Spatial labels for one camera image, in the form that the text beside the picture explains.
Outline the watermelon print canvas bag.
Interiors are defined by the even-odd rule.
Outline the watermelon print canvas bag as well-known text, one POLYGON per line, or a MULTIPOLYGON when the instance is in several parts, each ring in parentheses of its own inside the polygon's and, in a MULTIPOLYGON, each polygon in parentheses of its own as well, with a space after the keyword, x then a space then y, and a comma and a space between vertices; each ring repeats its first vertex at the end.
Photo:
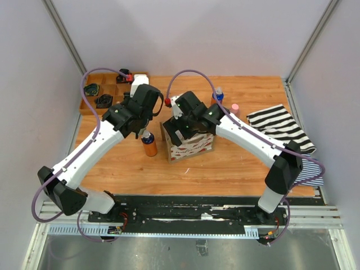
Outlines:
POLYGON ((196 134, 190 139, 184 139, 180 131, 176 131, 176 135, 181 140, 182 144, 176 146, 172 144, 169 133, 163 127, 163 122, 160 122, 161 137, 166 142, 166 150, 168 153, 168 162, 170 164, 178 161, 194 158, 211 152, 214 150, 215 136, 211 133, 196 134))

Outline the wooden compartment tray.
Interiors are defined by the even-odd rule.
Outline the wooden compartment tray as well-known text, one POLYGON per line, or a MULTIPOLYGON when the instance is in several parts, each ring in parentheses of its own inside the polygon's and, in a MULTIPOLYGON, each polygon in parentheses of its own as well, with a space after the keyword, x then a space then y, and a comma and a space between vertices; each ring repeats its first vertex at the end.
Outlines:
POLYGON ((109 105, 110 98, 105 98, 103 102, 96 104, 96 100, 103 95, 109 95, 112 98, 112 105, 120 103, 123 100, 124 93, 131 90, 131 84, 121 83, 116 79, 117 73, 111 72, 97 72, 90 74, 85 81, 85 95, 88 102, 96 110, 98 115, 106 112, 107 108, 100 108, 105 102, 109 105))

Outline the blue spray bottle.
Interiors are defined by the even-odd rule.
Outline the blue spray bottle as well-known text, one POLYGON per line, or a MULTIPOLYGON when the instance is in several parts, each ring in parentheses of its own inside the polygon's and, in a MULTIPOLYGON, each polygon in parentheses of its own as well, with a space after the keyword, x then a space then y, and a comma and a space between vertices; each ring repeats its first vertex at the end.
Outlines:
POLYGON ((215 92, 211 96, 211 105, 216 104, 219 102, 220 104, 223 102, 224 99, 224 93, 222 91, 221 87, 217 87, 215 89, 215 92))

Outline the pink cap bottle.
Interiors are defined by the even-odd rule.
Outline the pink cap bottle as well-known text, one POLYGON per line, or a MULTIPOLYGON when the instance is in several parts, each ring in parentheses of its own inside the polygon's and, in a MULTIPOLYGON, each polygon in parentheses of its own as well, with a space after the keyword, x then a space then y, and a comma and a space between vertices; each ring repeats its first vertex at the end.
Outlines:
POLYGON ((239 108, 239 105, 236 104, 236 103, 233 103, 233 104, 231 105, 230 112, 231 112, 234 116, 236 116, 237 118, 239 118, 239 117, 240 117, 240 108, 239 108))

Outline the black white striped cloth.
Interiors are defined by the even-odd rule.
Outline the black white striped cloth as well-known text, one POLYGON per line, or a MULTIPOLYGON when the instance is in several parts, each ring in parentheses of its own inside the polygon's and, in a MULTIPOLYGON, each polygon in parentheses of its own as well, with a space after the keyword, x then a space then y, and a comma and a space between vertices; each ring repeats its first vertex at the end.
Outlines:
POLYGON ((249 125, 261 133, 284 143, 295 141, 302 154, 312 154, 316 147, 283 104, 247 115, 249 125))

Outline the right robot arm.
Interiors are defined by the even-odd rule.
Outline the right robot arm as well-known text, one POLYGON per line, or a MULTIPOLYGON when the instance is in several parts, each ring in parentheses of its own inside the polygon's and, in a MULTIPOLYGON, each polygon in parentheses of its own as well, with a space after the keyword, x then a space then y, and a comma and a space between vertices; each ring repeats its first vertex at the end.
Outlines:
POLYGON ((209 133, 235 143, 260 159, 269 172, 258 208, 268 214, 275 211, 303 168, 300 146, 296 142, 283 143, 267 137, 217 103, 206 107, 191 91, 166 98, 165 105, 172 110, 172 117, 163 124, 172 144, 180 146, 183 140, 196 134, 209 133))

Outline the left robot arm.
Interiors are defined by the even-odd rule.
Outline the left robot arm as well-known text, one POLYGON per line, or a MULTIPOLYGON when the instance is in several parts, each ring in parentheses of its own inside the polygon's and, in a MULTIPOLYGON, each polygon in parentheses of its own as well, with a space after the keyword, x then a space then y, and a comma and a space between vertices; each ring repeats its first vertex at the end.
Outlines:
POLYGON ((64 160, 53 168, 43 166, 38 171, 46 195, 65 215, 80 210, 107 214, 114 206, 114 198, 107 192, 81 188, 84 177, 92 167, 115 145, 129 134, 139 136, 153 117, 153 109, 163 94, 149 84, 139 85, 135 91, 125 93, 124 100, 103 114, 95 130, 64 160))

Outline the dark rolled sock centre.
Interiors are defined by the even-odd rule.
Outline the dark rolled sock centre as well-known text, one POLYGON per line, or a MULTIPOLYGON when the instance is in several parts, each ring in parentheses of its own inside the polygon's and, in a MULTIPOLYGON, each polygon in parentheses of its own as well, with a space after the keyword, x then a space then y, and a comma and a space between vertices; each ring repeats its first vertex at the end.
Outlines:
POLYGON ((113 96, 110 94, 102 94, 96 98, 94 102, 97 109, 107 109, 113 104, 113 96))

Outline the dark rolled sock orange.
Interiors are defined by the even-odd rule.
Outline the dark rolled sock orange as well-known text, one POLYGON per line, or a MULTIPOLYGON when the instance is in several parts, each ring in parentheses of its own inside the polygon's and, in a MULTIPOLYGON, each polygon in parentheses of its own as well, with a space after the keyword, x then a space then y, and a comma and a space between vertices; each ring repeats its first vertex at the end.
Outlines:
POLYGON ((117 84, 132 84, 133 80, 133 74, 128 69, 120 69, 116 77, 117 84))

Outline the dark rolled sock green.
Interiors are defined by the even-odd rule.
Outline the dark rolled sock green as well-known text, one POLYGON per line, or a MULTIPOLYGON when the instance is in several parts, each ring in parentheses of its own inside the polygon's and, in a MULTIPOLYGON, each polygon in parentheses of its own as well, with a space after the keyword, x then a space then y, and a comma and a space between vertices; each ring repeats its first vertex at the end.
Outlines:
POLYGON ((100 85, 96 83, 91 83, 83 88, 84 95, 87 97, 98 96, 100 92, 100 85))

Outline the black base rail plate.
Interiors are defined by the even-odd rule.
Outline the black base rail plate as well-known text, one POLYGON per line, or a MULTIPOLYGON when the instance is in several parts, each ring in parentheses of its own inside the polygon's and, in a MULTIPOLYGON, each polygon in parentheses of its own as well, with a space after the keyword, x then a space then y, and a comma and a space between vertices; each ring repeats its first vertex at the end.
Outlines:
POLYGON ((258 197, 116 195, 109 214, 92 211, 89 222, 120 223, 126 232, 169 234, 241 234, 245 226, 283 226, 286 210, 272 214, 258 206, 258 197))

